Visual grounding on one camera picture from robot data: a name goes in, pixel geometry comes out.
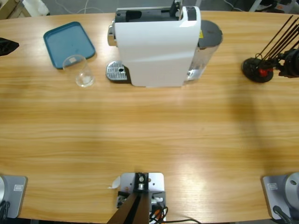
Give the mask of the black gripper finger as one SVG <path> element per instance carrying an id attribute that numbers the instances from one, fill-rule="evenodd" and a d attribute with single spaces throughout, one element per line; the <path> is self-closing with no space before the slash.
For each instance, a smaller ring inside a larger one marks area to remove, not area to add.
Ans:
<path id="1" fill-rule="evenodd" d="M 19 47 L 19 44 L 1 44 L 0 45 L 0 55 L 5 56 L 13 51 L 15 51 Z"/>
<path id="2" fill-rule="evenodd" d="M 0 46 L 1 47 L 19 47 L 19 43 L 1 37 L 0 38 Z"/>

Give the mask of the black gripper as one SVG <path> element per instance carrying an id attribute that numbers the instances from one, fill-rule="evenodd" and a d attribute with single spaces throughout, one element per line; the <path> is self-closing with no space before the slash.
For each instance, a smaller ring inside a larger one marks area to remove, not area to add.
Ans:
<path id="1" fill-rule="evenodd" d="M 280 66 L 279 76 L 288 78 L 298 78 L 299 77 L 299 50 L 291 49 L 285 53 L 279 53 L 272 58 L 274 63 L 278 63 L 285 60 L 284 66 Z"/>

